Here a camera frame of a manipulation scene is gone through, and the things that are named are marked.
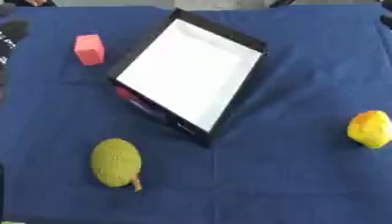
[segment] pink cube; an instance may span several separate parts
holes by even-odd
[[[97,34],[76,37],[74,52],[85,66],[101,64],[105,57],[105,48]]]

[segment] open box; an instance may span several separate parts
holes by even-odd
[[[256,38],[176,9],[109,77],[136,95],[141,108],[208,146],[265,48]]]

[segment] green ball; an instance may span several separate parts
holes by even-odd
[[[133,183],[136,191],[142,190],[138,178],[142,159],[136,147],[127,141],[113,138],[99,143],[91,155],[91,168],[105,186]]]

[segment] toy fruit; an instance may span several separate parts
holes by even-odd
[[[142,190],[138,178],[141,167],[142,159],[135,146],[119,138],[99,143],[91,155],[94,175],[110,187],[132,183],[136,192]]]
[[[347,134],[369,148],[379,149],[392,140],[392,124],[385,112],[370,110],[351,120]]]

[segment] floor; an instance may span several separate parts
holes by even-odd
[[[153,5],[187,10],[257,9],[274,0],[54,0],[61,6]],[[297,4],[365,4],[376,0],[297,0]]]

